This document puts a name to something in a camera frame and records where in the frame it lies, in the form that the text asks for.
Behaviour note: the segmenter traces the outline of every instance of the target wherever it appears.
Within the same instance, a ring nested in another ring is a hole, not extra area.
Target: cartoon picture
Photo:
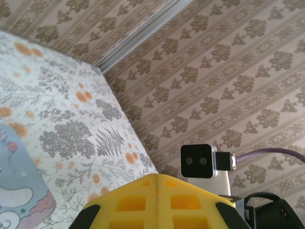
[[[0,229],[33,229],[55,207],[53,195],[16,132],[0,125]]]

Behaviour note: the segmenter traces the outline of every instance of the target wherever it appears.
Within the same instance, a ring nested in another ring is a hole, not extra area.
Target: cable connector
[[[254,207],[252,206],[244,207],[244,219],[249,224],[251,229],[256,229],[256,214]]]
[[[216,169],[219,171],[236,170],[235,154],[232,152],[216,152]]]

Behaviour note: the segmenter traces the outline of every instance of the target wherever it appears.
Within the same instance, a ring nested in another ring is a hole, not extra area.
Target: damask pattern
[[[39,229],[68,228],[88,201],[157,172],[99,69],[3,31],[0,53],[0,124],[57,202]]]
[[[159,172],[182,179],[184,144],[304,154],[304,15],[302,0],[193,1],[105,74]],[[276,193],[305,222],[303,171],[256,157],[230,174],[232,192]]]
[[[1,0],[0,28],[91,64],[168,0]]]

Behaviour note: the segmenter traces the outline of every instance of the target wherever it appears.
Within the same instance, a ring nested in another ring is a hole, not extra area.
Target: fern leaf pattern
[[[97,153],[99,156],[119,156],[122,154],[122,145],[124,139],[120,136],[118,131],[114,129],[106,129],[105,132],[98,130],[99,134],[96,136]]]

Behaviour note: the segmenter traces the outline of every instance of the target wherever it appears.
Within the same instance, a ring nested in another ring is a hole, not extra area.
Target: black cable
[[[270,193],[270,192],[255,192],[255,193],[252,193],[251,195],[248,195],[247,197],[244,198],[244,205],[246,206],[247,203],[249,202],[249,200],[253,197],[265,198],[265,199],[272,200],[273,202],[281,199],[276,194],[273,194],[273,193]]]

